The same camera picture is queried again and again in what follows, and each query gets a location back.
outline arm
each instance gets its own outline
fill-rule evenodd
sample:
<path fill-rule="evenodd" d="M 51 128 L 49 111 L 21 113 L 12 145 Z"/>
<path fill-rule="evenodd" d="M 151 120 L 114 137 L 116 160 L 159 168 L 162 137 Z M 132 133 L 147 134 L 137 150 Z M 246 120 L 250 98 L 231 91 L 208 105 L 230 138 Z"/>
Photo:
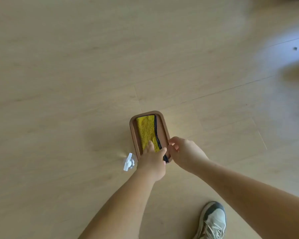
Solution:
<path fill-rule="evenodd" d="M 136 172 L 105 203 L 79 239 L 137 239 L 144 209 L 154 183 L 165 175 L 166 148 L 154 152 L 149 142 Z"/>
<path fill-rule="evenodd" d="M 174 137 L 170 144 L 173 160 L 211 186 L 263 239 L 299 238 L 299 197 L 208 160 L 193 141 Z"/>

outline person's left hand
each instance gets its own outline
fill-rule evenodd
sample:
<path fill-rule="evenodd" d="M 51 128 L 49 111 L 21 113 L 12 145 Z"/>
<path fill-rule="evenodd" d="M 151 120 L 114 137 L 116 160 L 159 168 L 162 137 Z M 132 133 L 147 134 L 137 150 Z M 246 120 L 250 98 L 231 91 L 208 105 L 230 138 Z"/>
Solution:
<path fill-rule="evenodd" d="M 158 152 L 155 152 L 153 142 L 149 141 L 138 161 L 136 171 L 150 176 L 154 182 L 160 180 L 163 178 L 166 171 L 166 162 L 163 160 L 166 151 L 167 148 L 162 148 Z"/>

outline gray sneaker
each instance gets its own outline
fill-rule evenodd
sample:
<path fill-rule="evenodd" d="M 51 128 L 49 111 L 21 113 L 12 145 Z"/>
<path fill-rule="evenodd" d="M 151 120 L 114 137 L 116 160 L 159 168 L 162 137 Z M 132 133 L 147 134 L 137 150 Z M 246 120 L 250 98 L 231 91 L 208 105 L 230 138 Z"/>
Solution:
<path fill-rule="evenodd" d="M 201 212 L 198 230 L 193 239 L 222 239 L 225 229 L 225 209 L 220 203 L 211 201 Z"/>

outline forearm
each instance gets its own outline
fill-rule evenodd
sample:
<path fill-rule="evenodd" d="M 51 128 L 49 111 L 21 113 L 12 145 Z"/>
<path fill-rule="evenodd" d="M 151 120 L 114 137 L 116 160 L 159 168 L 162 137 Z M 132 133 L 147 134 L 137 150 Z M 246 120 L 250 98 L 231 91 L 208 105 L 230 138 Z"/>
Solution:
<path fill-rule="evenodd" d="M 153 185 L 151 177 L 136 171 L 105 203 L 79 239 L 136 239 Z"/>
<path fill-rule="evenodd" d="M 193 170 L 263 239 L 299 238 L 298 197 L 210 160 L 201 160 Z"/>

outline person's left arm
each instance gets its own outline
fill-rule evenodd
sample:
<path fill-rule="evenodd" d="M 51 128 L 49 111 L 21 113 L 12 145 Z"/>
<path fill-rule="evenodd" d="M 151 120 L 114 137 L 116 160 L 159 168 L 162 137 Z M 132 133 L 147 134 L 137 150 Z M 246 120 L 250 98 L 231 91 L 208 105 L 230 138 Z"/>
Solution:
<path fill-rule="evenodd" d="M 166 148 L 156 153 L 149 141 L 135 173 L 104 204 L 79 239 L 137 239 L 153 185 L 165 175 L 165 153 Z"/>

